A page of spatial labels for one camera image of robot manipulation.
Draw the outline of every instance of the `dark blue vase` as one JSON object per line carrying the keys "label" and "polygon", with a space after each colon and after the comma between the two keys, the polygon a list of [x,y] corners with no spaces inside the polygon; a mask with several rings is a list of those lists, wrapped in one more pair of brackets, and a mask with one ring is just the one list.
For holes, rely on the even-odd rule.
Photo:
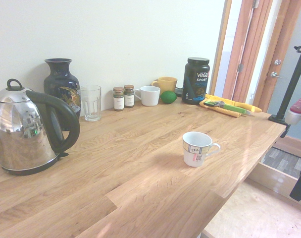
{"label": "dark blue vase", "polygon": [[[44,80],[44,91],[65,101],[80,116],[81,100],[78,79],[69,71],[71,59],[46,59],[50,75]],[[70,130],[62,115],[57,114],[62,130]]]}

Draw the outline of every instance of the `wooden door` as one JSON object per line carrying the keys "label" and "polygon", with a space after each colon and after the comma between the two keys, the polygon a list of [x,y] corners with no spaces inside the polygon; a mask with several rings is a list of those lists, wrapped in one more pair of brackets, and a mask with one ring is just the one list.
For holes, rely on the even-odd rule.
{"label": "wooden door", "polygon": [[[246,101],[272,2],[272,0],[260,0],[257,8],[254,9],[254,1],[242,2],[223,98],[238,102]],[[270,73],[277,72],[279,75],[300,8],[301,0],[282,0],[253,102],[253,105],[262,108],[265,112],[277,82],[277,79],[272,78]],[[278,67],[274,64],[276,59],[281,60]],[[243,65],[241,71],[239,70],[240,64]]]}
{"label": "wooden door", "polygon": [[268,110],[277,83],[277,77],[271,73],[279,75],[300,9],[301,0],[283,0],[281,3],[253,101],[253,105],[264,112]]}

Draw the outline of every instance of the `black container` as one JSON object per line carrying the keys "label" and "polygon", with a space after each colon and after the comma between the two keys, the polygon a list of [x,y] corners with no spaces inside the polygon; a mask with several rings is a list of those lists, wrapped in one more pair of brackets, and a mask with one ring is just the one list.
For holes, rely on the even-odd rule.
{"label": "black container", "polygon": [[199,104],[205,99],[210,66],[205,58],[188,58],[185,67],[182,101],[188,104]]}
{"label": "black container", "polygon": [[[81,100],[80,85],[78,79],[69,71],[71,59],[46,59],[50,67],[50,75],[44,80],[44,92],[65,101],[80,116]],[[62,130],[69,131],[66,120],[57,113]]]}

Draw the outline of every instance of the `lime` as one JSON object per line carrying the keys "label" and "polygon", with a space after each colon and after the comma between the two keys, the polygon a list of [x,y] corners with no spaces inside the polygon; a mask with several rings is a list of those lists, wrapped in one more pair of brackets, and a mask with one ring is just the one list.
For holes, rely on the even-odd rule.
{"label": "lime", "polygon": [[177,95],[172,91],[165,91],[161,94],[160,98],[164,103],[171,104],[176,101]]}

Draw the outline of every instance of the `yellow mug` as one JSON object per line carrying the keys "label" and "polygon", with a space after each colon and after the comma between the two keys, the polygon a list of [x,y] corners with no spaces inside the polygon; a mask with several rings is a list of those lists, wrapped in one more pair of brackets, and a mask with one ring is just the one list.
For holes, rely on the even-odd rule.
{"label": "yellow mug", "polygon": [[153,81],[151,83],[152,86],[160,88],[160,94],[166,91],[175,92],[177,84],[177,79],[173,77],[160,77],[158,81]]}

